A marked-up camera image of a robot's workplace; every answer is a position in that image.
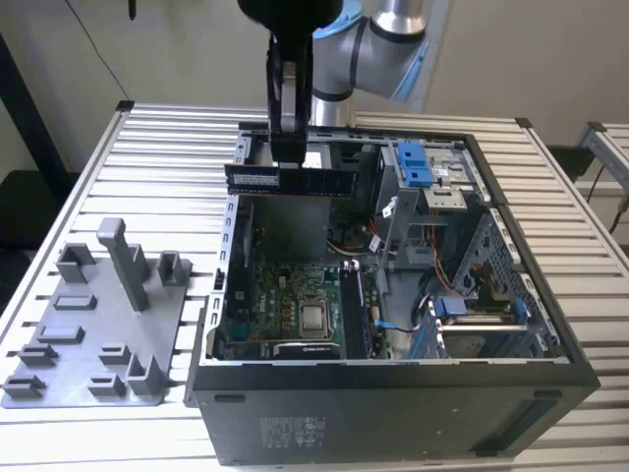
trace label sticker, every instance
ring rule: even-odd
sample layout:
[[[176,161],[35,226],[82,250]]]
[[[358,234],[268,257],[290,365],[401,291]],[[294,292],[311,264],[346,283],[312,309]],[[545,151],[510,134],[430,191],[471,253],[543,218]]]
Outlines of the label sticker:
[[[372,237],[372,241],[370,242],[370,251],[375,253],[380,247],[380,242],[382,242],[382,240],[379,238],[377,234],[374,234]]]
[[[259,419],[262,447],[288,449],[323,447],[324,416],[280,416]]]
[[[279,177],[277,175],[234,174],[234,184],[277,187],[279,185]]]

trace motherboard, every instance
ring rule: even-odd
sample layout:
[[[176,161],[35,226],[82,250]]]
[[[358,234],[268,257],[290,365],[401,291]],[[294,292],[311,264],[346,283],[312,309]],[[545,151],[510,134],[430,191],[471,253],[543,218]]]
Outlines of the motherboard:
[[[358,312],[348,308],[342,273],[339,266],[258,265],[250,319],[230,321],[226,358],[269,359],[281,357],[282,349],[290,352],[297,345],[307,345],[311,350],[331,348],[330,358],[344,359],[348,345],[362,336],[346,330],[344,316],[365,327],[371,338],[369,354],[384,356],[384,336],[373,328],[372,317],[380,314],[373,268],[362,268],[360,282],[355,289],[349,288],[353,293],[360,287],[363,306],[357,307]],[[344,307],[351,313],[344,314]]]

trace blue latch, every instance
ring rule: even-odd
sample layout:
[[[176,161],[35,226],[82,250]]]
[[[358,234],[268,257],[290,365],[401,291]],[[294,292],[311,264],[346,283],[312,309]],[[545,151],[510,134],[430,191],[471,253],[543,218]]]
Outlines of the blue latch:
[[[404,171],[404,183],[409,187],[431,187],[432,172],[419,143],[398,143],[397,160]]]
[[[464,317],[468,315],[465,298],[440,297],[434,302],[435,314],[441,317]]]
[[[527,323],[527,307],[524,304],[524,300],[516,298],[513,301],[513,311],[515,314],[515,321],[518,325],[525,325]]]

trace metal rack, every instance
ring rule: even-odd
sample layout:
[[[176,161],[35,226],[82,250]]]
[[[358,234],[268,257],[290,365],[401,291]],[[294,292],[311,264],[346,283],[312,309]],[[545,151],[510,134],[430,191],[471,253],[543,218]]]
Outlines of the metal rack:
[[[263,121],[264,117],[259,110],[149,104],[116,112],[0,318],[0,382],[19,362],[7,354],[28,342],[48,303],[46,297],[57,285],[54,261],[64,243],[84,242],[96,256],[105,256],[96,229],[103,216],[121,216],[127,223],[128,241],[142,244],[147,257],[168,247],[194,264],[166,400],[155,407],[138,408],[0,409],[0,463],[41,464],[37,470],[46,471],[115,467],[207,471],[219,467],[199,410],[183,404],[184,383],[195,321],[202,297],[213,286],[211,262],[220,247],[218,235],[227,199],[222,166],[232,159],[238,122]],[[451,467],[626,470],[629,262],[535,131],[521,128],[515,120],[381,113],[359,113],[357,126],[475,135],[600,376],[599,391],[513,462],[457,462]],[[408,470],[413,466],[409,462],[347,464],[343,469]],[[421,462],[417,467],[443,469]]]
[[[583,148],[589,148],[629,194],[629,125],[588,123]]]

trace wall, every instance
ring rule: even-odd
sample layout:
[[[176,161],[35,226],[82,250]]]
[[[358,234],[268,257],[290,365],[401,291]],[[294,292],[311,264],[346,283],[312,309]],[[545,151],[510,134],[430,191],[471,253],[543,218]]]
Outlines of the wall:
[[[31,170],[35,164],[9,112],[0,101],[0,183],[13,170]]]
[[[0,1],[0,30],[80,168],[122,94],[63,0]],[[235,0],[139,2],[134,22],[127,0],[71,2],[132,99],[265,105],[266,32]],[[425,112],[528,116],[552,144],[574,144],[588,120],[629,122],[628,17],[625,0],[452,0]],[[356,98],[359,109],[404,108]]]
[[[629,2],[454,0],[426,113],[526,116],[548,144],[629,123]]]
[[[132,99],[266,105],[267,32],[236,0],[138,2],[133,22],[127,0],[71,3]],[[1,0],[1,8],[0,30],[50,134],[81,168],[124,96],[63,0]],[[395,108],[366,94],[357,102]]]

